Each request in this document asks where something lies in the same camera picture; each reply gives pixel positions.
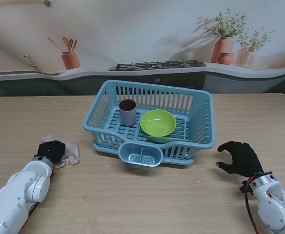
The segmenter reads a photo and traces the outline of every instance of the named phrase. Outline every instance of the rag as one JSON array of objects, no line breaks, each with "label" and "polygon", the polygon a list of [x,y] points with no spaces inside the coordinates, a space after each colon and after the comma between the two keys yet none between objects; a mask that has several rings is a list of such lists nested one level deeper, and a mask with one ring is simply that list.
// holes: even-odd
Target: rag
[{"label": "rag", "polygon": [[64,167],[68,164],[78,164],[80,162],[80,153],[79,153],[79,146],[76,144],[71,143],[68,140],[57,138],[52,135],[45,135],[41,137],[41,142],[50,142],[50,141],[60,141],[63,144],[65,144],[65,150],[64,154],[60,160],[60,162],[55,163],[55,168],[59,169],[61,167]]}]

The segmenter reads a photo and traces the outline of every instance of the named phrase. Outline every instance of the black glove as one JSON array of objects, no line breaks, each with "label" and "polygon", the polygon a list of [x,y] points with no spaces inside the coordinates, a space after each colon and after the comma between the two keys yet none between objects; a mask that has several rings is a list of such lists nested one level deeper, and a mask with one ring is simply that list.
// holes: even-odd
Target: black glove
[{"label": "black glove", "polygon": [[250,177],[258,172],[263,173],[261,163],[254,150],[247,143],[229,141],[217,149],[219,152],[227,150],[232,156],[232,164],[217,162],[216,165],[229,174],[239,174]]},{"label": "black glove", "polygon": [[40,144],[37,156],[45,157],[53,163],[58,163],[64,154],[65,144],[58,140],[48,141]]}]

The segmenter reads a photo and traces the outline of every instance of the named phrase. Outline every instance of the green bowl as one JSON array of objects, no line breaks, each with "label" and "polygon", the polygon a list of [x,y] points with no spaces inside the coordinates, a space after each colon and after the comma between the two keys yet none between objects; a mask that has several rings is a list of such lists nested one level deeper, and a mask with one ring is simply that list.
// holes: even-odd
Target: green bowl
[{"label": "green bowl", "polygon": [[148,135],[164,137],[176,128],[176,119],[165,110],[152,110],[141,118],[141,128]]}]

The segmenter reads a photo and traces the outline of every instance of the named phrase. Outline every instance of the stove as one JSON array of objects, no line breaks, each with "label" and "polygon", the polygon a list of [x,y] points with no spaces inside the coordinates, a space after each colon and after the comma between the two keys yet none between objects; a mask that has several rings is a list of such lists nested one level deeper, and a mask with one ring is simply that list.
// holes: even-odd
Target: stove
[{"label": "stove", "polygon": [[167,68],[184,68],[184,67],[205,67],[203,62],[194,60],[186,61],[165,61],[165,62],[141,62],[131,64],[118,64],[116,67],[111,67],[110,71],[144,71]]}]

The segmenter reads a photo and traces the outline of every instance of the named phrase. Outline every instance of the orange pot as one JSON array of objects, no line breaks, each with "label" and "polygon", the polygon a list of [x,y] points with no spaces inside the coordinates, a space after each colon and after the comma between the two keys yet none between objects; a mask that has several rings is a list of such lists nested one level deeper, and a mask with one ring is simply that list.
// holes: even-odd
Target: orange pot
[{"label": "orange pot", "polygon": [[230,65],[234,60],[234,54],[232,53],[220,53],[217,61],[221,64]]},{"label": "orange pot", "polygon": [[73,51],[63,52],[61,57],[67,70],[81,67],[79,59]]},{"label": "orange pot", "polygon": [[217,58],[220,53],[231,53],[232,48],[234,47],[234,38],[220,38],[214,47],[211,62],[218,63]]}]

